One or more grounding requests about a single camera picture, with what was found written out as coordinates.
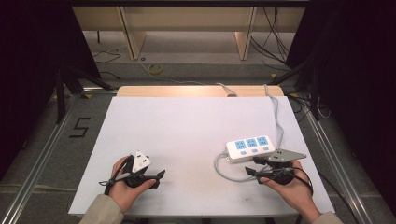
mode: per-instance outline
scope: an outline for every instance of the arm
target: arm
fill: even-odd
[[[126,157],[121,158],[114,164],[112,175],[116,173],[117,169],[125,159]],[[100,194],[96,197],[85,213],[80,224],[121,223],[124,213],[132,207],[137,197],[146,189],[149,189],[154,183],[155,180],[150,179],[141,186],[132,189],[129,188],[125,182],[118,181],[114,184],[113,188],[111,188],[108,196]]]
[[[303,169],[299,161],[294,161],[292,163],[293,167],[297,167]],[[295,174],[299,176],[301,179],[308,181],[308,177],[304,174],[303,171],[295,169]],[[314,200],[311,196],[311,191],[309,188],[306,187],[300,180],[294,178],[289,184],[287,185],[279,185],[275,181],[272,181],[268,178],[262,177],[260,181],[268,186],[269,188],[275,190],[277,193],[282,196],[283,200],[292,208],[296,209],[303,218],[308,223],[323,223],[323,222],[316,222],[316,220],[322,218],[322,215],[317,207],[315,206]],[[338,222],[326,222],[326,223],[342,223],[338,217],[335,217]]]

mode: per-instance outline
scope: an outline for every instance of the floor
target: floor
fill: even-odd
[[[278,61],[271,59],[265,59],[265,62],[275,68],[263,65],[262,56],[251,46],[247,60],[240,61],[233,33],[148,33],[137,61],[131,61],[122,33],[101,32],[100,43],[97,42],[96,32],[84,32],[84,35],[92,55],[97,54],[94,59],[98,62],[99,70],[103,72],[103,80],[114,86],[128,83],[169,85],[168,80],[156,80],[142,70],[142,65],[149,64],[163,64],[162,76],[173,81],[199,80],[206,84],[224,82],[227,85],[241,83],[253,85],[258,83],[258,80],[271,80],[272,75],[281,76],[285,73],[276,68],[286,68]],[[267,34],[254,34],[253,36],[262,43]],[[293,34],[281,34],[281,37],[284,45],[289,48]],[[281,57],[273,38],[269,40],[266,47],[276,56]],[[195,79],[198,73],[202,74],[199,79]],[[293,91],[293,81],[294,79],[291,79],[281,84],[284,92]],[[32,182],[31,192],[27,194],[24,203],[20,204],[20,212],[16,215],[18,223],[79,222],[78,217],[69,216],[67,211],[79,184],[78,177],[84,172],[106,116],[108,104],[111,97],[115,95],[115,92],[104,93],[97,90],[96,86],[85,80],[81,80],[81,83],[90,91],[87,91],[84,99],[66,94],[66,101],[69,106],[73,107],[69,107],[72,112],[66,118],[63,127],[54,124],[57,116],[55,98],[50,99],[47,108],[43,110],[41,119],[26,142],[25,150],[13,162],[8,174],[0,183],[2,216],[7,213],[14,199],[19,196],[21,188],[29,184],[28,178],[32,169],[37,167],[36,162],[44,157],[44,165],[41,169],[37,169],[36,181]],[[290,104],[296,111],[299,110],[300,105],[293,101],[290,101]],[[331,116],[326,118],[327,113],[327,110],[323,111],[320,122],[314,122],[310,118],[310,113],[305,110],[295,114],[318,170],[341,190],[349,202],[361,203],[360,208],[353,209],[358,213],[363,212],[363,214],[358,214],[358,217],[362,218],[361,223],[396,223],[394,215],[376,191],[375,185],[361,168],[359,161],[353,157],[336,120]],[[84,139],[70,139],[70,135],[76,134],[74,120],[84,117],[90,118],[82,121],[85,122],[82,124],[90,127],[86,136]],[[325,136],[329,141],[321,141],[319,136]],[[49,139],[54,140],[54,146],[49,145]],[[47,149],[49,149],[49,154],[43,155],[42,152]],[[342,165],[341,175],[346,175],[344,176],[346,184],[340,183],[337,169],[333,167],[334,155],[336,162]],[[345,223],[354,223],[352,215],[339,195],[328,183],[323,182],[337,216]],[[276,223],[294,223],[294,220],[295,217],[275,218]],[[184,219],[182,223],[194,221],[196,220]],[[264,219],[213,219],[212,223],[264,223]]]

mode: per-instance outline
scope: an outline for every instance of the desk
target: desk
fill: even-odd
[[[108,179],[114,161],[140,149],[151,159],[148,175],[162,169],[166,173],[159,188],[141,195],[127,216],[295,215],[277,193],[256,181],[234,183],[216,173],[213,162],[225,149],[225,142],[263,133],[277,142],[273,103],[269,97],[251,97],[253,92],[263,96],[263,86],[229,88],[245,97],[225,97],[228,93],[221,86],[120,88],[107,111],[69,214],[82,216],[94,197],[103,193],[104,187],[98,182]],[[282,95],[279,87],[271,87],[271,92]],[[285,130],[281,147],[307,155],[301,162],[313,182],[314,201],[321,212],[333,211],[289,101],[277,97],[279,122]],[[252,161],[219,163],[225,174],[235,178],[247,177],[245,166],[261,168]]]

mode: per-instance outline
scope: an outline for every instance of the person's left hand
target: person's left hand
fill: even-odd
[[[119,169],[120,165],[126,158],[128,157],[121,158],[114,164],[111,176],[117,172],[117,169]],[[119,205],[121,212],[125,213],[131,208],[132,204],[134,204],[136,198],[146,189],[149,189],[153,184],[155,184],[155,179],[150,179],[137,188],[130,188],[124,181],[118,181],[111,188],[108,196],[110,196]]]

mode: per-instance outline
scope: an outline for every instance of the power socket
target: power socket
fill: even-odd
[[[226,147],[230,162],[248,161],[253,157],[275,151],[275,147],[267,135],[227,142]]]

